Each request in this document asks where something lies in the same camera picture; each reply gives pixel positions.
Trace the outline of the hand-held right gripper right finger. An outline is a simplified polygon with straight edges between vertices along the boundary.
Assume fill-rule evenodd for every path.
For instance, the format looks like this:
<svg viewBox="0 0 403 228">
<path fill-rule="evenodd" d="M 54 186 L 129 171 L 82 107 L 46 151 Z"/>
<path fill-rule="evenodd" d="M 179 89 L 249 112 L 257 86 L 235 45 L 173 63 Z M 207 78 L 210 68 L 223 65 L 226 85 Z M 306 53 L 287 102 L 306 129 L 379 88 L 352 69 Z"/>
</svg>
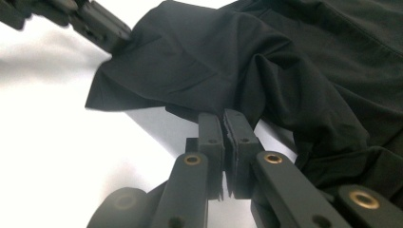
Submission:
<svg viewBox="0 0 403 228">
<path fill-rule="evenodd" d="M 235 199 L 250 199 L 255 184 L 252 161 L 263 147 L 242 113 L 226 109 L 224 126 L 230 143 L 227 152 L 230 193 Z"/>
</svg>

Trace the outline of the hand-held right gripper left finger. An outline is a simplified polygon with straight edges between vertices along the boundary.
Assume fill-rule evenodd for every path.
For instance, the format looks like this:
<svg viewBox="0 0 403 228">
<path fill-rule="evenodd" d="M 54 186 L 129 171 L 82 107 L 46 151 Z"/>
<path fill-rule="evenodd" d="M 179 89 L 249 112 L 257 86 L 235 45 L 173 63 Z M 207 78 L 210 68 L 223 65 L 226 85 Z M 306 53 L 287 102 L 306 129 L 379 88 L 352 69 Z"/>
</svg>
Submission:
<svg viewBox="0 0 403 228">
<path fill-rule="evenodd" d="M 199 136 L 187 138 L 185 152 L 199 152 L 208 159 L 207 192 L 210 200 L 221 200 L 224 141 L 217 116 L 202 113 L 198 117 Z"/>
</svg>

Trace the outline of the black pants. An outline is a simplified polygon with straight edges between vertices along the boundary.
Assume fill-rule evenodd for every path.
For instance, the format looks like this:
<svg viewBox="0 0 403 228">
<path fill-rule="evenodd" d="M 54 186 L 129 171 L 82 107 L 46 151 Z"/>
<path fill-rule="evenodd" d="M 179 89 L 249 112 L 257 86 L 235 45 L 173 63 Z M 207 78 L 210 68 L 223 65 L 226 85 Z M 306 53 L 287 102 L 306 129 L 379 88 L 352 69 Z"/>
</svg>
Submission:
<svg viewBox="0 0 403 228">
<path fill-rule="evenodd" d="M 403 209 L 403 0 L 165 1 L 98 68 L 86 104 L 264 118 L 292 132 L 317 188 L 359 184 Z"/>
</svg>

